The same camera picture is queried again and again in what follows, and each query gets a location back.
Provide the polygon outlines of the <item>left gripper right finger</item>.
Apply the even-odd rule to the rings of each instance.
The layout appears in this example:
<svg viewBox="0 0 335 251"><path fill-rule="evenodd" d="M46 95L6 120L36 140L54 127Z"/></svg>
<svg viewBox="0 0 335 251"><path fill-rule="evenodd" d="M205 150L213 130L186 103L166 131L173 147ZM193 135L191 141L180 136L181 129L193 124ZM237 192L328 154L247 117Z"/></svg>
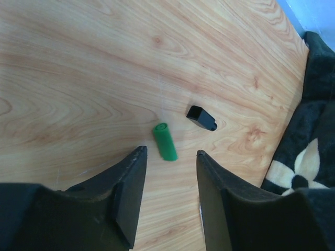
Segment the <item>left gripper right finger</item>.
<svg viewBox="0 0 335 251"><path fill-rule="evenodd" d="M197 153L207 250L334 250L334 189L280 196Z"/></svg>

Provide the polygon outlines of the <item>green pen cap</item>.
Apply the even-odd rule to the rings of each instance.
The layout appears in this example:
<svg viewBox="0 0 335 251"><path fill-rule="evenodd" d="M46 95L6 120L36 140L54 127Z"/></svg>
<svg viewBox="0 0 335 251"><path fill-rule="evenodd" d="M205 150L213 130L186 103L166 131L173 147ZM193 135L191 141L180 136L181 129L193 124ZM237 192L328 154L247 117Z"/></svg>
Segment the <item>green pen cap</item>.
<svg viewBox="0 0 335 251"><path fill-rule="evenodd" d="M165 161L176 161L178 159L176 148L167 123L157 124L152 133L159 149L161 157Z"/></svg>

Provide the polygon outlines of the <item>black pen cap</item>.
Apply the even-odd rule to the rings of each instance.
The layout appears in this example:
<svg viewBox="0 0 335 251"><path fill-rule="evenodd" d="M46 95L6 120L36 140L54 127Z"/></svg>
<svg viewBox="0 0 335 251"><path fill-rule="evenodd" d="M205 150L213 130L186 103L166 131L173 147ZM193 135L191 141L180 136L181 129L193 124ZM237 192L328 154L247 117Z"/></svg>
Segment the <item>black pen cap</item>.
<svg viewBox="0 0 335 251"><path fill-rule="evenodd" d="M203 129L209 131L215 131L217 129L214 117L200 106L192 105L186 117Z"/></svg>

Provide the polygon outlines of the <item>black cap marker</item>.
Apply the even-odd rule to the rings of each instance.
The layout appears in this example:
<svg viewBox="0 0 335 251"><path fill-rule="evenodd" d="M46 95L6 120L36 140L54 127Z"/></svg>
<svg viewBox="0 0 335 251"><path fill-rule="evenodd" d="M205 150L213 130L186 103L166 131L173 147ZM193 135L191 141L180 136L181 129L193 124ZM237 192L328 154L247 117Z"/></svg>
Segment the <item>black cap marker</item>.
<svg viewBox="0 0 335 251"><path fill-rule="evenodd" d="M201 204L199 204L199 214L200 214L201 224L202 224L202 226L203 226L204 222L203 222L203 213L202 213L202 207L201 207Z"/></svg>

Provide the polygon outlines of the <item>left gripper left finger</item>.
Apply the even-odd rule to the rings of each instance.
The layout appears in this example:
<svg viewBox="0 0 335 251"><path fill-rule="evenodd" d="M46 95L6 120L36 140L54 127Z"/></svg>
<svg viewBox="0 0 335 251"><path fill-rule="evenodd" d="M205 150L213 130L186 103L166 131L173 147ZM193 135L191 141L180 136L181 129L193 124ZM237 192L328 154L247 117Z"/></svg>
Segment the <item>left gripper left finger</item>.
<svg viewBox="0 0 335 251"><path fill-rule="evenodd" d="M65 191L1 184L1 250L130 250L134 247L148 150Z"/></svg>

